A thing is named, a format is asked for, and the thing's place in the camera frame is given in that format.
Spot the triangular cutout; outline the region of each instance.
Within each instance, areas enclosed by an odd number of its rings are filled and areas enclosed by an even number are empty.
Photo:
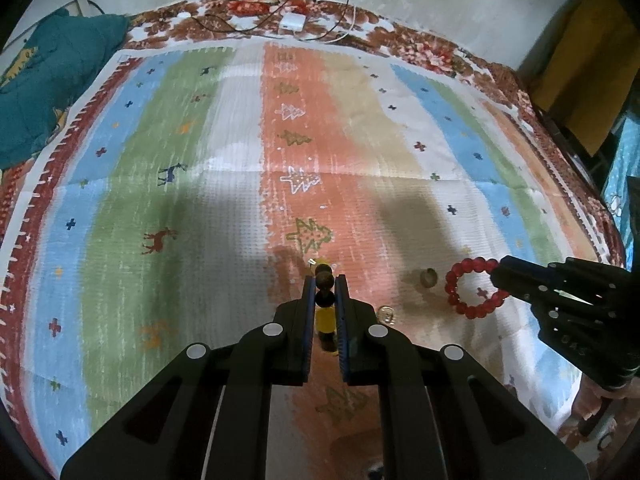
[[[469,379],[469,387],[494,445],[498,446],[525,433],[524,424],[478,379]]]
[[[157,443],[181,384],[181,377],[171,378],[139,412],[124,423],[125,433],[148,444]]]

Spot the bracelet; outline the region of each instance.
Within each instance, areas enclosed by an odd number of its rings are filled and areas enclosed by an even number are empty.
[[[458,314],[464,314],[467,319],[474,319],[476,317],[485,317],[499,306],[502,306],[504,300],[506,300],[510,294],[500,288],[492,294],[491,298],[478,305],[468,305],[464,301],[460,301],[460,296],[458,295],[458,280],[461,276],[471,272],[486,272],[487,274],[491,274],[497,266],[497,260],[494,258],[485,260],[482,256],[478,256],[473,260],[471,258],[465,258],[461,262],[453,264],[451,270],[447,272],[445,276],[447,284],[444,286],[444,290],[449,295],[449,304],[455,307]]]

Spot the yellow object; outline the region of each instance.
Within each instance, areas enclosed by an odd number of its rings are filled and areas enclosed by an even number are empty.
[[[590,155],[607,137],[640,68],[640,34],[617,0],[583,0],[568,20],[532,101]]]
[[[316,330],[324,334],[335,332],[335,307],[326,306],[316,310]]]
[[[31,58],[31,56],[33,56],[33,54],[35,54],[37,51],[37,46],[22,49],[18,53],[18,56],[15,58],[14,63],[4,73],[4,81],[2,81],[2,84],[0,84],[0,86],[6,85],[9,81],[11,81],[11,79],[16,77],[20,73],[20,70],[24,68],[24,65]]]

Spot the dark blue cross print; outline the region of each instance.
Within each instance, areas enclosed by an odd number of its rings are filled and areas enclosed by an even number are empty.
[[[69,440],[62,434],[62,431],[60,430],[58,430],[58,432],[56,433],[56,439],[60,441],[60,444],[62,444],[62,446],[66,446],[66,443],[69,442]]]

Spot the teal pillow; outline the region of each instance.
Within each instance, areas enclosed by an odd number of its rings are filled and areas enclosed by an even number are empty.
[[[116,14],[44,18],[0,83],[0,169],[44,148],[58,115],[89,87],[122,44],[129,19]]]

